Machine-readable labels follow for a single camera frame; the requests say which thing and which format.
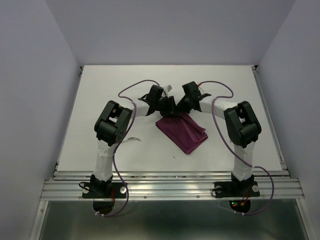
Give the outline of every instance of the purple cloth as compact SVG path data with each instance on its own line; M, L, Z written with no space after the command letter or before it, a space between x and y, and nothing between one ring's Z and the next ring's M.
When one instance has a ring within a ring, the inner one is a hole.
M192 153L208 138L206 129L200 127L187 113L177 117L163 117L155 125L185 154Z

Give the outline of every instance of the purple cable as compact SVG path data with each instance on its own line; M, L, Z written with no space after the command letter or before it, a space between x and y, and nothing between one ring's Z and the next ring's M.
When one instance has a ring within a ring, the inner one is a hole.
M274 194L275 194L275 184L274 184L274 180L272 179L272 176L271 174L265 169L263 168L262 166L252 166L250 163L246 162L245 160L243 160L239 155L237 155L232 149L231 147L228 145L226 139L224 138L219 126L218 126L218 123L217 123L217 119L216 119L216 116L215 116L215 101L217 99L231 99L234 97L234 92L232 91L232 89L230 87L228 87L226 84L222 83L222 82L219 82L219 81L203 81L203 82L200 82L199 85L201 84L205 84L205 83L214 83L214 84L220 84L224 87L226 87L230 92L231 92L231 96L216 96L213 101L212 101L212 105L211 105L211 110L212 110L212 117L213 117L213 121L214 121L214 124L215 124L215 127L223 141L223 143L225 144L226 148L236 157L238 158L241 162L243 162L245 165L247 165L248 167L250 168L255 168L255 169L262 169L263 171L265 171L265 173L269 176L270 180L271 180L271 185L272 185L272 192L271 192L271 196L270 196L270 199L269 201L267 202L267 204L261 208L260 210L257 210L257 211L254 211L254 212L250 212L250 213L244 213L244 215L254 215L254 214L258 214L258 213L261 213L262 211L264 211L271 203L272 199L274 198Z
M144 82L153 82L153 83L157 84L158 86L160 85L158 82L156 82L156 81L154 81L154 80L146 79L146 80L138 81L138 82L136 82L135 84L132 84L132 85L126 87L125 89L121 90L121 91L118 93L118 97L119 97L119 98L121 98L121 99L128 99L128 100L133 104L133 116L132 116L132 121L131 121L131 123L130 123L128 129L127 129L127 131L125 132L123 139L125 139L125 137L127 136L128 132L130 131L132 125L134 124L134 121L135 121L135 119L136 119L136 114L137 114L137 105L134 103L134 101L133 101L130 97L121 96L121 94L122 94L124 91L126 91L126 90L128 90L128 89L130 89L130 88L132 88L132 87L134 87L134 86L136 86L136 85L138 85L138 84L144 83ZM114 149L114 151L113 151L112 161L113 161L113 165L114 165L114 169L115 169L115 171L116 171L116 174L119 176L120 180L122 181L122 183L123 183L123 185L124 185L124 187L125 187L125 189L126 189L126 200L125 200L124 205L121 207L121 209L120 209L119 211L117 211L117 212L115 212L115 213L112 213L112 214L110 214L110 215L102 215L102 214L100 214L100 213L98 213L98 212L95 211L95 214L96 214L96 215L98 215L98 216L100 216L100 217L103 217L103 218L110 218L110 217L113 217L113 216L121 213L122 210L125 209L125 207L126 207L127 204L128 204L128 201L129 201L129 189L128 189L128 185L127 185L127 183L125 182L125 180L123 179L123 177L121 176L121 174L120 174L120 172L119 172L119 170L118 170L118 168L117 168L116 160L115 160L116 151L117 151L117 149L119 148L119 146L120 146L120 144L122 143L122 141L119 142L119 144L115 147L115 149Z

